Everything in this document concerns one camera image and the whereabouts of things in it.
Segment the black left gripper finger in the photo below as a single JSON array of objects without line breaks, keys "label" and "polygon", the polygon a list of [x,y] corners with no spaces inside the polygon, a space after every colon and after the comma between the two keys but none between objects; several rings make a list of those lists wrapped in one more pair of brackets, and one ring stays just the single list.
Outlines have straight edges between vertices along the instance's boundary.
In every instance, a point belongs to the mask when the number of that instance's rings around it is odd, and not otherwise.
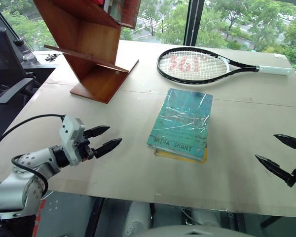
[{"label": "black left gripper finger", "polygon": [[121,141],[122,141],[122,138],[117,138],[104,143],[101,147],[93,150],[94,157],[100,158],[105,154],[111,152],[120,144]]},{"label": "black left gripper finger", "polygon": [[86,139],[97,137],[110,129],[110,126],[100,125],[84,131]]}]

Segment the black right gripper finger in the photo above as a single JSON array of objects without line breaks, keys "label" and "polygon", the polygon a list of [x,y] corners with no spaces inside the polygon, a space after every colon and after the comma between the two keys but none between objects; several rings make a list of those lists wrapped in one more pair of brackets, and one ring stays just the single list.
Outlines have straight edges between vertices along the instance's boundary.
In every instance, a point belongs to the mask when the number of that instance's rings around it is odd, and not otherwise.
[{"label": "black right gripper finger", "polygon": [[278,140],[280,140],[285,145],[287,145],[293,149],[296,149],[296,138],[295,137],[291,137],[291,136],[284,135],[284,134],[274,134],[273,136],[276,137]]},{"label": "black right gripper finger", "polygon": [[292,175],[281,169],[277,163],[260,155],[255,155],[255,157],[267,170],[284,180],[286,183],[289,183]]}]

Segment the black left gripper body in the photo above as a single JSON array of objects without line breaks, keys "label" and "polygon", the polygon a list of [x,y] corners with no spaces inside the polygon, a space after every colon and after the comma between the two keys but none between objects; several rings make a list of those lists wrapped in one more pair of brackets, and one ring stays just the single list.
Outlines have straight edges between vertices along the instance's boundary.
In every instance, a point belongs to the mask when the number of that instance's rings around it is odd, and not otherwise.
[{"label": "black left gripper body", "polygon": [[82,137],[81,140],[74,142],[75,152],[77,153],[77,157],[80,158],[81,162],[90,160],[95,156],[95,150],[89,147],[89,145],[90,141],[85,137]]}]

